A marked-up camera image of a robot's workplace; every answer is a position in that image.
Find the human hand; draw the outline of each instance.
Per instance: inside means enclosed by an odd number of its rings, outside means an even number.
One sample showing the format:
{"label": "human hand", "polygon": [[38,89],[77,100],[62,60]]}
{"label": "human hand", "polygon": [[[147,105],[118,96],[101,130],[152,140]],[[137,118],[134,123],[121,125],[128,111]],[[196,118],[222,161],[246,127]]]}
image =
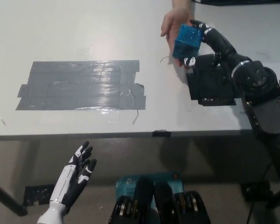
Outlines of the human hand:
{"label": "human hand", "polygon": [[[166,36],[170,51],[173,52],[174,42],[178,36],[182,24],[191,26],[190,20],[193,19],[192,13],[189,9],[184,7],[176,7],[164,16],[161,27],[161,36]],[[182,63],[176,59],[178,66]]]}

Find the wire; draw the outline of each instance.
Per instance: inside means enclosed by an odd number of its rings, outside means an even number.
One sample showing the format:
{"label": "wire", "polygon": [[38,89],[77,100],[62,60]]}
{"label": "wire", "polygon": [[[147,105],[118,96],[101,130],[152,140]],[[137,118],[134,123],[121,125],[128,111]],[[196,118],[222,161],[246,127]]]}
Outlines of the wire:
{"label": "wire", "polygon": [[[265,178],[267,172],[268,172],[269,169],[271,168],[272,164],[273,164],[273,163],[271,162],[271,163],[266,167],[266,170],[264,171],[264,173],[263,173],[263,175],[262,175],[262,177],[261,177],[261,179],[260,179],[259,182],[263,182],[263,180],[264,180],[264,178]],[[249,211],[249,215],[248,215],[246,224],[249,224],[249,222],[250,222],[251,215],[252,215],[252,211],[253,211],[253,207],[254,207],[254,201],[253,201],[252,204],[251,204],[251,207],[250,207],[250,211]]]}

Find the gray floor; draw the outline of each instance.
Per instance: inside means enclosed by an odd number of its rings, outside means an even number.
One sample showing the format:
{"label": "gray floor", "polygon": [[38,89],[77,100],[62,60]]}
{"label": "gray floor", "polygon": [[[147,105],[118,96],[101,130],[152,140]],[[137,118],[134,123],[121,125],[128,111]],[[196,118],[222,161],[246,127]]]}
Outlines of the gray floor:
{"label": "gray floor", "polygon": [[[0,141],[0,186],[19,202],[25,186],[55,183],[63,166],[85,140]],[[197,190],[213,224],[246,222],[250,204],[240,182],[258,181],[270,159],[251,136],[208,138],[95,139],[98,164],[65,224],[105,224],[114,206],[114,183],[123,175],[179,171],[186,190]],[[277,191],[272,168],[267,179]],[[17,217],[0,204],[0,224],[33,224],[47,209],[29,207]],[[280,208],[265,211],[258,203],[251,224],[280,224]]]}

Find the white robotic hand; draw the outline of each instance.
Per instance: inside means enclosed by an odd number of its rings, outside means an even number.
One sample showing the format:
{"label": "white robotic hand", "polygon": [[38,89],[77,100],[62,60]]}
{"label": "white robotic hand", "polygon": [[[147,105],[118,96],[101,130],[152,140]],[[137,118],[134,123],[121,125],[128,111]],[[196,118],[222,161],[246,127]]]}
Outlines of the white robotic hand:
{"label": "white robotic hand", "polygon": [[92,151],[88,145],[87,141],[80,146],[63,168],[50,198],[49,209],[38,219],[38,224],[63,224],[63,217],[80,196],[97,163],[96,159],[88,159]]}

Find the glittery blue cube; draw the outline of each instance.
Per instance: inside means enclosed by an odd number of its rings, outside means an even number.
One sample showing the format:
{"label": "glittery blue cube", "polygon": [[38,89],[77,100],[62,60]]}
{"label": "glittery blue cube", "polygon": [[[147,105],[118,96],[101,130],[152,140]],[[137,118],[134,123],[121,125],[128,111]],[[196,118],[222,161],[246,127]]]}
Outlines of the glittery blue cube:
{"label": "glittery blue cube", "polygon": [[198,28],[182,24],[175,40],[172,56],[180,60],[197,56],[202,42],[202,34]]}

